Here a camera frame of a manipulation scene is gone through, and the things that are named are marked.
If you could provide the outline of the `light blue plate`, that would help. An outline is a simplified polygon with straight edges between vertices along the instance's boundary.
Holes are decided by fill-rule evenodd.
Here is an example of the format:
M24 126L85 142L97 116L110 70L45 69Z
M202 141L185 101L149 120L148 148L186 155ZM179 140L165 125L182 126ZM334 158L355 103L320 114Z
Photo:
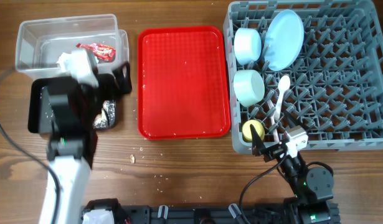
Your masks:
M299 56L304 41L300 16L291 9L279 12L271 21L264 41L264 60L273 71L284 70Z

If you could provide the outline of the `green bowl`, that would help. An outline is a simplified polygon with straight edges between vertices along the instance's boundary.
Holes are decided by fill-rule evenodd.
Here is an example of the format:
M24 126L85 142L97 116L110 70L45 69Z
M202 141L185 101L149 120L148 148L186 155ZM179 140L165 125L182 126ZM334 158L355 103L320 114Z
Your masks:
M239 70L234 75L235 95L244 107L252 106L263 100L265 84L256 70Z

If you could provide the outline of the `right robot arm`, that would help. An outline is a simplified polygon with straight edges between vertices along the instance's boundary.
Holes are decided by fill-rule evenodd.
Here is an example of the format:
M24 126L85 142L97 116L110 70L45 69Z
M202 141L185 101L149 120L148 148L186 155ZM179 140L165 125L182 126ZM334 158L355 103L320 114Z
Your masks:
M285 137L270 147L265 147L253 125L252 154L263 156L265 162L276 160L269 170L254 177L243 189L239 198L239 209L243 210L243 197L246 190L258 179L277 170L289 184L294 196L284 199L280 205L283 223L340 223L339 208L332 203L334 171L323 162L306 163L300 154L308 143L308 130L289 112L284 112L288 123L293 127L285 131Z

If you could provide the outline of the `rice and food scraps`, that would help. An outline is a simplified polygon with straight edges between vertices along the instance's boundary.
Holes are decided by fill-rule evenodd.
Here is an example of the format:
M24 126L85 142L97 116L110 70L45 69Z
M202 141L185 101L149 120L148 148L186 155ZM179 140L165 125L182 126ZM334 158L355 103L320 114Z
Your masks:
M106 100L103 103L103 108L94 120L93 126L95 129L110 129L116 123L116 101Z

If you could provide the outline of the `white plastic fork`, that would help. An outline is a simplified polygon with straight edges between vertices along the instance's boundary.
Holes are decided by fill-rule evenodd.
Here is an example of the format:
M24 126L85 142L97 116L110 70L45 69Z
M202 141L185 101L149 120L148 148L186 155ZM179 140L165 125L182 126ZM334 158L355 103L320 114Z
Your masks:
M268 100L268 101L267 101L267 105L268 105L269 109L274 108L274 105L273 105L273 103L272 103L271 100ZM276 124L276 122L275 122L275 118L274 118L274 114L271 115L271 117L270 117L270 121L271 121L272 125ZM275 129L273 130L273 138L274 138L274 141L275 141L275 142L279 142L279 141L280 141L280 139L279 139L279 135L278 135L278 131L277 131L277 128L275 128Z

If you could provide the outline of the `white plastic spoon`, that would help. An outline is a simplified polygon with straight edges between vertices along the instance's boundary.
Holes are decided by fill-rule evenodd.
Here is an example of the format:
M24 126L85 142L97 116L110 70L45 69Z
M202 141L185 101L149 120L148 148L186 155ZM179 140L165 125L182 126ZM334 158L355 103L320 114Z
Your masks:
M280 119L283 98L284 98L285 92L290 88L290 85L291 85L291 81L288 75L284 75L280 78L280 81L278 83L279 95L278 95L277 103L275 105L275 114L274 114L275 120Z

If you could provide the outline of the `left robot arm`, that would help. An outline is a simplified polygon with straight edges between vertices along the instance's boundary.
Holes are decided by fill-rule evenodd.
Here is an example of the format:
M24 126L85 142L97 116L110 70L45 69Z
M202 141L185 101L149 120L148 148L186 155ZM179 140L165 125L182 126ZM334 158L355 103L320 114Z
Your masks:
M44 80L44 96L54 121L46 149L49 174L39 223L80 220L97 148L94 120L104 101L117 100L132 91L129 62L111 73L93 73L92 76L97 80L96 86L70 76Z

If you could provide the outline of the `light blue bowl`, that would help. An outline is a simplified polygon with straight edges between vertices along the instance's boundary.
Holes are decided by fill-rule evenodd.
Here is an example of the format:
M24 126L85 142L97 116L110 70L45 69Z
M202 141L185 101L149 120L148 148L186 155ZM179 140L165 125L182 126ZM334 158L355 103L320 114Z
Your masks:
M255 29L239 28L234 37L234 54L239 64L257 61L262 52L262 40Z

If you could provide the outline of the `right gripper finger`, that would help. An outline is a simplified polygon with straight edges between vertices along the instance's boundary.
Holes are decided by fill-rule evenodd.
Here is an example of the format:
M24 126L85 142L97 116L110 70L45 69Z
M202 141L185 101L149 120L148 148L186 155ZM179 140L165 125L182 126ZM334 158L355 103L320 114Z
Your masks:
M306 130L306 126L301 121L299 121L297 118L295 118L291 113L289 113L287 110L284 111L284 116L285 116L286 120L288 121L290 128L295 128L297 126L300 126L304 130Z
M252 124L250 125L250 130L252 135L252 154L254 156L261 156L266 147Z

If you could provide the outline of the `yellow plastic cup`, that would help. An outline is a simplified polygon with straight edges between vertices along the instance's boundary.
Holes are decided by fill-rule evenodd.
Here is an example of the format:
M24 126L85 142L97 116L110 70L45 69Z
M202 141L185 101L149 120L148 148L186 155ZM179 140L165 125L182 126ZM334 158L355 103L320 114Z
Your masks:
M242 125L242 136L244 141L252 142L252 132L250 129L251 125L255 128L256 132L260 136L260 139L263 141L265 137L265 130L263 128L263 125L261 124L261 122L253 119L248 120Z

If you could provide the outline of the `red snack wrapper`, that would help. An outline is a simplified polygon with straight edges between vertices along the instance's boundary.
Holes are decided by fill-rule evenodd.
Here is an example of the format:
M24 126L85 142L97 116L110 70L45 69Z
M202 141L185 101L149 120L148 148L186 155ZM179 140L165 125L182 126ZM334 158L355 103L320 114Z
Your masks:
M79 43L76 47L91 50L98 59L106 62L112 62L116 54L114 47L105 44L92 43L86 45Z

